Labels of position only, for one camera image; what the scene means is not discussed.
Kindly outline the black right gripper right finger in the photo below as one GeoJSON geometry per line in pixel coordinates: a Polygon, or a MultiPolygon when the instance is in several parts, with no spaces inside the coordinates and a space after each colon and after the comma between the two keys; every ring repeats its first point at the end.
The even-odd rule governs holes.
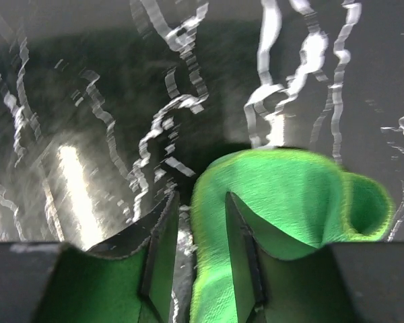
{"type": "Polygon", "coordinates": [[[239,322],[359,322],[330,246],[298,241],[225,197],[239,322]]]}

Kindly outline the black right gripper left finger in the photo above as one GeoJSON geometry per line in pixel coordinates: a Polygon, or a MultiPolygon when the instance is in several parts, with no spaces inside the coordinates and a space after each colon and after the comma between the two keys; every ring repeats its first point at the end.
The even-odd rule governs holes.
{"type": "Polygon", "coordinates": [[[36,311],[37,322],[167,322],[179,194],[87,252],[66,245],[36,311]]]}

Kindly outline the green microfiber towel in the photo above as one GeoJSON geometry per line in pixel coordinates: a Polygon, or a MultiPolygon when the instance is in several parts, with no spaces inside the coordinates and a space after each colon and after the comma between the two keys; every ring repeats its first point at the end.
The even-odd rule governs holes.
{"type": "Polygon", "coordinates": [[[330,242],[375,242],[389,230],[395,203],[377,181],[302,149],[249,149],[213,161],[197,179],[191,229],[197,250],[191,322],[236,322],[225,197],[295,242],[270,239],[276,255],[297,258],[330,242]]]}

